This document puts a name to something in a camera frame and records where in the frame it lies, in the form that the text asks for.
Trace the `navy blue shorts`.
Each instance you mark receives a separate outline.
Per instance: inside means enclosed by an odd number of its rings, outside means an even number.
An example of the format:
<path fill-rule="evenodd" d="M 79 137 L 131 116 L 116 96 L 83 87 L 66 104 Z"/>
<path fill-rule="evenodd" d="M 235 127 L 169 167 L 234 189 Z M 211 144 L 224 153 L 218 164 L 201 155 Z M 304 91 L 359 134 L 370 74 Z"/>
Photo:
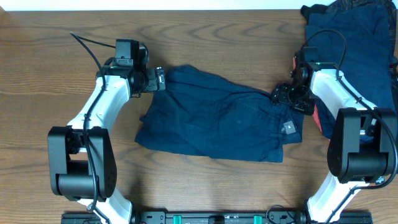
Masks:
<path fill-rule="evenodd" d="M 302 142 L 303 114 L 190 65 L 168 71 L 141 121 L 141 146 L 212 159 L 282 162 L 283 146 Z"/>

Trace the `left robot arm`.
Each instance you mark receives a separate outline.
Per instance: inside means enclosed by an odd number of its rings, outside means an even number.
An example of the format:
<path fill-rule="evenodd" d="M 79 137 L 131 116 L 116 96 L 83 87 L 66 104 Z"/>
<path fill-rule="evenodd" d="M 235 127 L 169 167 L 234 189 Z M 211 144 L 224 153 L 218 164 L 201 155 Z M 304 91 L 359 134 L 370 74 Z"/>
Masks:
<path fill-rule="evenodd" d="M 82 110 L 47 136 L 50 186 L 55 195 L 86 206 L 89 215 L 65 215 L 62 223 L 135 223 L 133 204 L 116 188 L 110 132 L 122 107 L 143 93 L 165 89 L 165 70 L 147 68 L 149 50 L 118 39 L 115 56 L 98 65 L 96 86 Z"/>

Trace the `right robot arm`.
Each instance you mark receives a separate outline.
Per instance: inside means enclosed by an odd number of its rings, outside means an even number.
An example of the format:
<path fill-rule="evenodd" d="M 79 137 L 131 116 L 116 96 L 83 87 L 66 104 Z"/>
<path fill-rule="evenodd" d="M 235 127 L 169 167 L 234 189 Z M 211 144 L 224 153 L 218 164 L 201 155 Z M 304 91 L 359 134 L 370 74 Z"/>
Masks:
<path fill-rule="evenodd" d="M 327 151 L 329 173 L 294 223 L 372 223 L 369 212 L 344 209 L 360 190 L 383 188 L 395 177 L 396 116 L 363 98 L 337 64 L 319 60 L 315 47 L 302 47 L 293 65 L 293 82 L 277 85 L 272 102 L 313 115 L 320 100 L 335 119 Z"/>

